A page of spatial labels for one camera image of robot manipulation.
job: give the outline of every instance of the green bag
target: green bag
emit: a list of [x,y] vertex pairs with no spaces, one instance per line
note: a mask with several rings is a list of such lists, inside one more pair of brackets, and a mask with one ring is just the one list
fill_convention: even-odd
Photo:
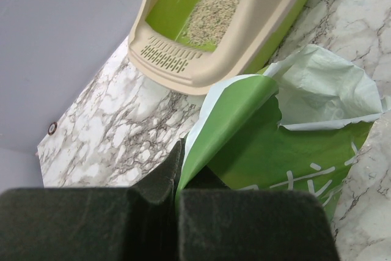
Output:
[[365,72],[308,45],[217,83],[186,138],[180,191],[208,166],[231,189],[300,189],[331,218],[357,150],[389,109]]

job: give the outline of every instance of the litter box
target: litter box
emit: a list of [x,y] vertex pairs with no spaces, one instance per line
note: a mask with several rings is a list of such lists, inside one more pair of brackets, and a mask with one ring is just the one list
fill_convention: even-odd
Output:
[[219,44],[195,46],[183,30],[199,1],[142,0],[128,39],[129,59],[142,73],[189,95],[261,69],[307,0],[238,0]]

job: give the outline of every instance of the white marble tile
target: white marble tile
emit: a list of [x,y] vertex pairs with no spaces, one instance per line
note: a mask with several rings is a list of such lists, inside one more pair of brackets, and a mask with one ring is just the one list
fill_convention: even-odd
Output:
[[[308,43],[354,61],[391,95],[391,0],[310,0],[272,61]],[[125,54],[126,41],[40,143],[45,186],[132,185],[197,120],[202,98],[155,84],[122,61]],[[391,260],[390,143],[386,114],[360,150],[335,212],[342,260]]]

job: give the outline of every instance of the cat litter box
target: cat litter box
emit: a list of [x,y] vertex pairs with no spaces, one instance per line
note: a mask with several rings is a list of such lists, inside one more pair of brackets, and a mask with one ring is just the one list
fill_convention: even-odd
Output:
[[261,69],[306,1],[142,0],[129,59],[163,86],[204,95],[218,81]]

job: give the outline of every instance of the litter granule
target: litter granule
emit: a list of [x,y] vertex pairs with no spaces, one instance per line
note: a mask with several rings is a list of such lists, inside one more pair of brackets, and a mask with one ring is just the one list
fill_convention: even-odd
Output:
[[190,14],[187,35],[193,45],[217,46],[238,6],[238,0],[200,0]]

